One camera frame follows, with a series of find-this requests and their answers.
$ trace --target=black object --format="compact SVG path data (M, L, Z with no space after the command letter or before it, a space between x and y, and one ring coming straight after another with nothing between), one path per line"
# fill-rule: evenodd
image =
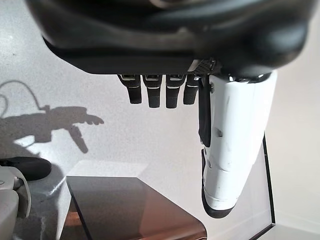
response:
M26 2L50 50L88 73L187 74L214 58L223 73L251 78L297 57L317 0Z
M149 107L159 108L162 75L143 75L142 77L148 93Z
M165 76L165 105L167 109L177 107L180 87L184 84L186 75L172 74Z
M201 151L201 156L202 156L202 189L201 189L201 198L202 198L202 204L205 212L212 218L214 219L222 219L226 217L234 208L226 209L226 210L215 210L211 208L206 200L205 196L205 190L204 190L204 171L205 171L205 166L206 166L206 159L205 159L205 154L204 151Z
M17 168L27 181L43 179L51 172L51 163L40 157L16 156L0 159L0 166Z
M129 94L131 104L140 104L142 102L141 97L141 78L140 75L123 74L118 77L121 83L126 87Z
M211 103L210 92L214 91L209 83L209 76L205 75L199 83L199 136L208 148L211 142Z
M197 75L187 75L186 76L186 83L183 92L183 104L185 105L192 105L195 103L198 86L198 81L201 79L200 76Z

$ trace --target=robotic hand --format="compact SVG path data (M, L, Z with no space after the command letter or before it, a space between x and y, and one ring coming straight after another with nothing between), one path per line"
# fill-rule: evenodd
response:
M130 102L193 104L199 90L202 201L213 218L235 206L254 164L277 79L301 52L317 0L27 0L58 57L118 74Z

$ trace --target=white object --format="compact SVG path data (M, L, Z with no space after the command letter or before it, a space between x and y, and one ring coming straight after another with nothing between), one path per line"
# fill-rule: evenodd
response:
M15 167L1 166L0 240L10 240L12 238L17 216L27 218L30 208L31 195L23 174Z
M214 91L203 185L214 210L232 209L237 203L264 137L276 80L276 71L259 83L209 78Z

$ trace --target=white wall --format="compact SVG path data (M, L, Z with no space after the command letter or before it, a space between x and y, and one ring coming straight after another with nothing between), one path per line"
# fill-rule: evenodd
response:
M319 235L277 224L259 240L319 240Z
M0 84L22 81L33 90L40 106L85 107L89 115L104 121L100 125L81 123L84 116L78 108L45 114L18 83L0 89L9 103L0 118L0 158L39 154L54 164L48 178L30 184L31 216L17 223L16 236L52 239L56 224L63 225L69 208L70 196L63 184L67 174L139 176L202 221L211 240L247 240L271 223L262 151L231 214L224 219L210 218L201 201L197 104L184 106L180 98L177 109L165 109L162 89L161 108L150 109L143 88L143 103L131 105L116 76L87 74L51 53L22 0L0 0L0 23ZM0 98L0 114L3 110ZM79 127L87 153L64 129L68 121ZM27 146L34 141L33 135L44 138L48 131L50 142ZM19 137L21 133L28 136Z
M302 55L279 70L266 141L276 222L320 234L320 8Z

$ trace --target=glass surface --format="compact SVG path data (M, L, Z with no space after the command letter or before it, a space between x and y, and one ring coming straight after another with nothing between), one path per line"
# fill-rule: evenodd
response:
M207 238L198 219L138 178L68 176L67 182L79 213L75 219L89 239Z

